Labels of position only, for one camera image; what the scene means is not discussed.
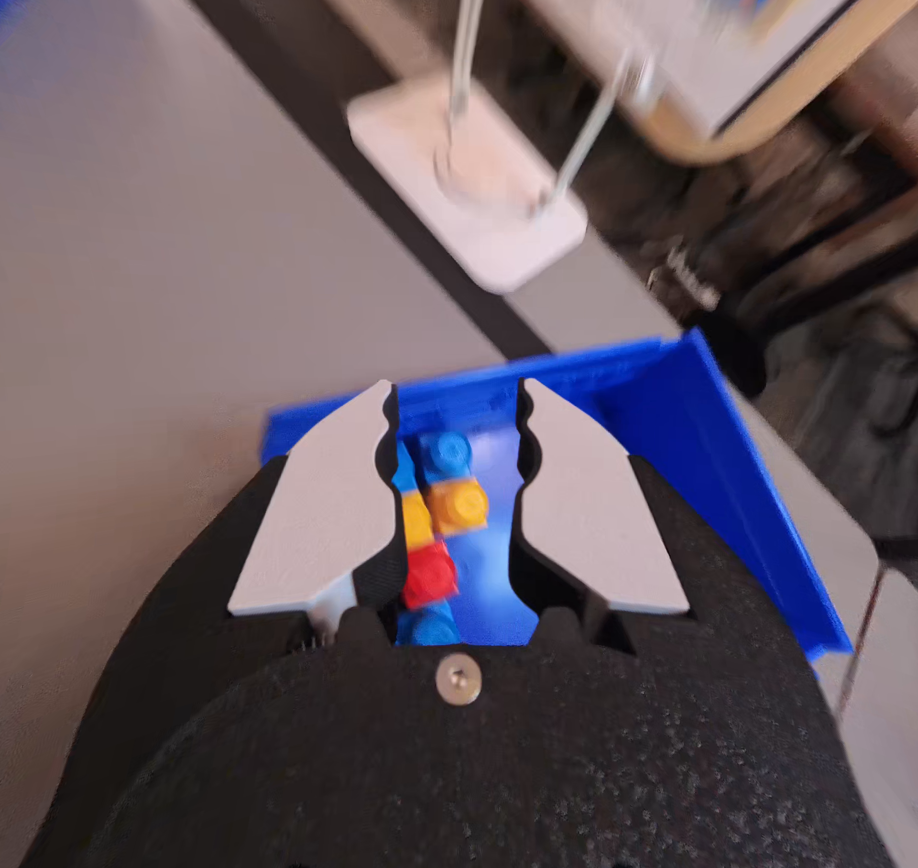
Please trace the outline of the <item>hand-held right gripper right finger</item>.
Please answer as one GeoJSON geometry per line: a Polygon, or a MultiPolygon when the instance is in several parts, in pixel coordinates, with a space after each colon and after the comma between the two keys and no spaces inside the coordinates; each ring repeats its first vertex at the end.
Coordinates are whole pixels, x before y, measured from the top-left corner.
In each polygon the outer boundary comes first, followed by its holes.
{"type": "Polygon", "coordinates": [[[534,378],[518,381],[511,588],[537,616],[568,609],[591,637],[612,617],[664,622],[690,601],[625,447],[534,378]]]}

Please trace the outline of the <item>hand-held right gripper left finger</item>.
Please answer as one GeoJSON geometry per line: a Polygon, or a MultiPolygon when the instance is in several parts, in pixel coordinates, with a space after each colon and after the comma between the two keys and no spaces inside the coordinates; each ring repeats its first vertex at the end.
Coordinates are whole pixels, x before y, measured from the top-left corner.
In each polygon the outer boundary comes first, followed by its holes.
{"type": "Polygon", "coordinates": [[[239,617],[303,613],[333,639],[346,611],[396,604],[407,581],[396,385],[380,380],[287,452],[229,600],[239,617]]]}

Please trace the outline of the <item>pile of building bricks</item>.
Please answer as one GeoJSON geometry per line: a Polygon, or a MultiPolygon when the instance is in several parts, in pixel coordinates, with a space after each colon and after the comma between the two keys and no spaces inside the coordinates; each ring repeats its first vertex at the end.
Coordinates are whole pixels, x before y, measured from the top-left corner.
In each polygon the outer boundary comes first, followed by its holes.
{"type": "Polygon", "coordinates": [[[448,540],[486,529],[489,516],[488,495],[472,466],[472,443],[460,431],[434,431],[397,442],[393,483],[400,494],[407,548],[398,646],[462,641],[452,609],[461,576],[448,540]]]}

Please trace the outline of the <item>instruction sheet on wooden board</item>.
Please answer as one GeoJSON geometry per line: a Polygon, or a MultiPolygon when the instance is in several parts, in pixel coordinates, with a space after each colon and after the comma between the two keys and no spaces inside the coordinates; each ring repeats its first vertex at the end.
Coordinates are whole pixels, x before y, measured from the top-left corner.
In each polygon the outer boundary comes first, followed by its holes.
{"type": "Polygon", "coordinates": [[[665,158],[707,165],[773,137],[916,0],[524,0],[665,158]]]}

